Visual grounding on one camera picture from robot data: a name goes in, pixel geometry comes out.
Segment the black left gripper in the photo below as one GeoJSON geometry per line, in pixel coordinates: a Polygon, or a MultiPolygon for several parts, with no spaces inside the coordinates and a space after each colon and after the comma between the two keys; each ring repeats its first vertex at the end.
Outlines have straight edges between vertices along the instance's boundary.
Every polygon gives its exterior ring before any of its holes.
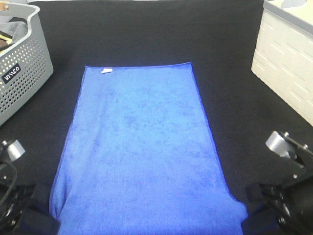
{"type": "Polygon", "coordinates": [[[20,228],[22,215],[29,206],[35,184],[16,185],[0,205],[1,235],[35,235],[30,229],[20,228]]]}

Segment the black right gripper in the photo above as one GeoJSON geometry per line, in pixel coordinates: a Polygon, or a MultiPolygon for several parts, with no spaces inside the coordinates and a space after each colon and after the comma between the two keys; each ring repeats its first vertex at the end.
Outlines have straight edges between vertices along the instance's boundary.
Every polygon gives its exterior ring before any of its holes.
{"type": "Polygon", "coordinates": [[[282,183],[254,183],[246,187],[249,202],[259,207],[245,219],[246,235],[284,232],[313,233],[313,171],[292,175],[282,183]]]}

